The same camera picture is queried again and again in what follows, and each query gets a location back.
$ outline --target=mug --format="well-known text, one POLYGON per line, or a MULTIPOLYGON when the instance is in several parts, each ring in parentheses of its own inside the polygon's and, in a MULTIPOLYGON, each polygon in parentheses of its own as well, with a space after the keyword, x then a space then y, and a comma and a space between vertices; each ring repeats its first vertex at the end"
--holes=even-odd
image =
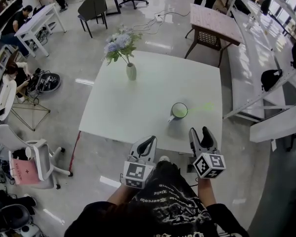
POLYGON ((175 103, 171 108, 171 116, 168 119, 168 123, 172 120, 183 119, 187 115, 187 107, 183 103, 175 103))

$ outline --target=blue flower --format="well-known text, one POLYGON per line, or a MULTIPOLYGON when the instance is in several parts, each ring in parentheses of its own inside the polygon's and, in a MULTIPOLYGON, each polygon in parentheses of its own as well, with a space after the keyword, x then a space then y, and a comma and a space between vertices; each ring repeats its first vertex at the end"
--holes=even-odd
POLYGON ((131 41, 132 39, 128 34, 121 34, 117 36, 115 43, 119 48, 125 48, 130 44, 131 41))
POLYGON ((105 54, 107 54, 108 52, 114 52, 116 50, 117 50, 117 46, 114 42, 110 42, 104 47, 105 54))

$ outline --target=smartphone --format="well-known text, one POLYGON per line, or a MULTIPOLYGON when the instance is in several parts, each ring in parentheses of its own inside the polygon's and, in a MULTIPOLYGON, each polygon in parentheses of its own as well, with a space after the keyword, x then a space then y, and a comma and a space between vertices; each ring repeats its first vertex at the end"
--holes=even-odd
POLYGON ((5 113, 5 108, 0 110, 0 116, 3 115, 5 113))

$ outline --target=paper tag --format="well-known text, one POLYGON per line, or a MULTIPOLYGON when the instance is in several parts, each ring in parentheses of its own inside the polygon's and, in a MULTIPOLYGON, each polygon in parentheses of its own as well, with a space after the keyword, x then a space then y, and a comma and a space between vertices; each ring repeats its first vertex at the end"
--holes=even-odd
POLYGON ((272 146, 272 151, 274 152, 277 149, 276 140, 271 140, 271 146, 272 146))

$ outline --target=mug handle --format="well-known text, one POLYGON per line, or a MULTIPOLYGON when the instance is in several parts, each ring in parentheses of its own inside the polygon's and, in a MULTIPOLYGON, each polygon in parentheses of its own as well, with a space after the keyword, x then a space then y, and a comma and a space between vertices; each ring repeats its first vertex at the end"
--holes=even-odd
POLYGON ((170 123, 173 119, 174 119, 174 116, 172 115, 171 117, 169 117, 168 123, 170 123))

